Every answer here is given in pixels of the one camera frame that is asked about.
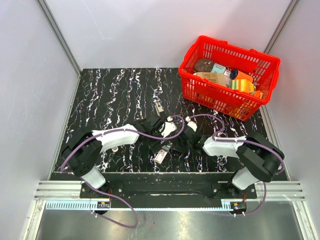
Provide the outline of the white stapler base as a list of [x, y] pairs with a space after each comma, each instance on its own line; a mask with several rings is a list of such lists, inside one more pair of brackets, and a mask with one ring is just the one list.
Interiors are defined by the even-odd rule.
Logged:
[[159, 101], [155, 101], [154, 102], [154, 107], [155, 107], [155, 110], [156, 110], [156, 113], [159, 117], [161, 117], [164, 113], [164, 109], [161, 105], [161, 103]]

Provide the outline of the staple strip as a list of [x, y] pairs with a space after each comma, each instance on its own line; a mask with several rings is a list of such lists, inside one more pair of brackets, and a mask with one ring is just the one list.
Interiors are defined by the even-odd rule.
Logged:
[[171, 149], [172, 145], [173, 145], [173, 144], [170, 142], [170, 143], [164, 145], [164, 146], [162, 147], [162, 150], [167, 153], [167, 152], [169, 152], [169, 150]]

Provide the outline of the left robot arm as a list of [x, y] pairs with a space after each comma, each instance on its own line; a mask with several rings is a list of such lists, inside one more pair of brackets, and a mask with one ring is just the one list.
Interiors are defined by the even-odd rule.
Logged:
[[134, 145], [139, 141], [147, 144], [157, 153], [161, 150], [161, 141], [170, 135], [170, 123], [163, 117], [153, 115], [108, 130], [80, 130], [70, 139], [62, 150], [63, 163], [60, 170], [72, 173], [91, 186], [91, 192], [98, 198], [107, 195], [107, 180], [96, 167], [101, 153], [124, 145]]

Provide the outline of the red white staple box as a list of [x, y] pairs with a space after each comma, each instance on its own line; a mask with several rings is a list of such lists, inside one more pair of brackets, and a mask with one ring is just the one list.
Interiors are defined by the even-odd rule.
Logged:
[[162, 162], [163, 162], [163, 160], [165, 159], [165, 157], [166, 157], [166, 155], [167, 155], [167, 151], [165, 151], [165, 150], [160, 150], [157, 154], [156, 154], [156, 156], [155, 156], [155, 158], [154, 158], [154, 161], [157, 163], [157, 164], [161, 164]]

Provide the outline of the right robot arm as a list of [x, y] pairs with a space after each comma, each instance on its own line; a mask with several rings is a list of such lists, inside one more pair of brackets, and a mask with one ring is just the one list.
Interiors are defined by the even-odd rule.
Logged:
[[239, 159], [244, 167], [238, 170], [227, 186], [228, 194], [239, 198], [257, 182], [269, 183], [285, 170], [283, 152], [258, 132], [241, 137], [200, 135], [187, 127], [173, 141], [177, 152], [194, 152], [202, 156], [226, 156]]

